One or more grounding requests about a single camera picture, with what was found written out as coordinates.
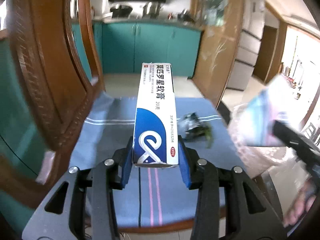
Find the person's right hand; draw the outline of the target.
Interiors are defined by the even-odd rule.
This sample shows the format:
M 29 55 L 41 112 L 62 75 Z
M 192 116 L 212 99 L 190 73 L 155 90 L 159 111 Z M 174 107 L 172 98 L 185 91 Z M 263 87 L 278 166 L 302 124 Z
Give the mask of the person's right hand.
M 296 225 L 303 214 L 308 212 L 316 199 L 317 187 L 313 180 L 309 178 L 299 190 L 293 204 L 284 216 L 283 226 L 285 228 Z

